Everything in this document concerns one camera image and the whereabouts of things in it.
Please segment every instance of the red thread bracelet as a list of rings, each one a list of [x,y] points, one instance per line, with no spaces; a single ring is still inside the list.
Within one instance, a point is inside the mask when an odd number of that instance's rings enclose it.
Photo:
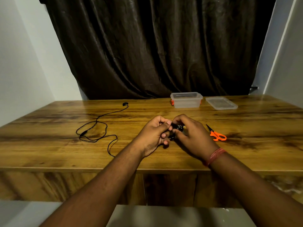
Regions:
[[[206,161],[205,163],[203,163],[203,165],[208,167],[210,164],[213,163],[214,160],[216,160],[224,152],[226,152],[226,150],[223,148],[219,148],[219,149],[215,150],[214,153],[211,154],[209,160]]]

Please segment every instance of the black wire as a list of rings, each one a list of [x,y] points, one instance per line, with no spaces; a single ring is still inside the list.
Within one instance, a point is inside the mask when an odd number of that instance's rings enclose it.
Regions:
[[[127,104],[126,106],[127,106],[126,108],[124,108],[124,109],[122,109],[122,110],[120,110],[120,111],[124,111],[125,109],[127,109],[127,108],[129,107],[128,104]],[[118,141],[118,136],[117,136],[117,135],[106,135],[106,132],[107,132],[107,124],[104,123],[104,122],[98,121],[98,119],[101,118],[102,116],[105,116],[105,115],[108,115],[108,114],[112,114],[112,113],[116,113],[116,112],[120,112],[120,111],[109,112],[109,113],[106,113],[106,114],[103,114],[103,115],[98,116],[98,117],[96,118],[95,121],[87,122],[87,123],[84,124],[83,126],[79,127],[79,128],[76,130],[76,134],[79,135],[79,139],[80,139],[81,141],[85,141],[85,142],[88,142],[88,143],[96,143],[97,141],[99,141],[99,140],[102,139],[102,138],[106,138],[106,137],[110,137],[110,136],[115,136],[116,138],[115,138],[114,140],[112,140],[112,141],[109,143],[109,145],[107,146],[107,152],[108,152],[108,154],[109,154],[110,156],[115,157],[114,155],[111,154],[110,149],[109,149],[109,146],[110,146],[110,144],[111,144],[112,142],[114,142],[114,141],[116,141],[116,140]],[[93,123],[93,122],[94,122],[95,124],[94,124],[91,128],[89,128],[89,129],[83,131],[82,133],[78,133],[78,131],[79,131],[81,128],[83,128],[83,127],[86,126],[87,124],[90,124],[90,123]],[[90,139],[89,137],[85,136],[85,134],[86,134],[90,129],[92,129],[94,126],[96,126],[97,123],[103,123],[103,124],[106,125],[106,127],[105,127],[105,134],[104,134],[102,137],[97,138],[97,139]]]

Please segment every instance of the floor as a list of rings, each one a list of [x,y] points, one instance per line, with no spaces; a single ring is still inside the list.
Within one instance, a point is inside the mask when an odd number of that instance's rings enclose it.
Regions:
[[[58,202],[0,201],[0,227],[37,227]],[[107,227],[255,226],[243,209],[117,205]]]

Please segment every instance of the plastic container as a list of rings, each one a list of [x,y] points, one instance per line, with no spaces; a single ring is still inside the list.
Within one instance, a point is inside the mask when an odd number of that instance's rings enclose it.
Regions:
[[[198,92],[172,93],[171,99],[175,108],[199,107],[203,96]]]
[[[238,105],[222,96],[206,97],[205,100],[216,110],[237,109]]]

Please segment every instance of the scissors blade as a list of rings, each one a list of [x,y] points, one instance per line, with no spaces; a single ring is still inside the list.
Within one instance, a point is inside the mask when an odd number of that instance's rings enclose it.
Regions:
[[[207,126],[207,128],[209,129],[209,132],[214,131],[213,129],[210,128],[209,125],[206,124],[206,126]]]

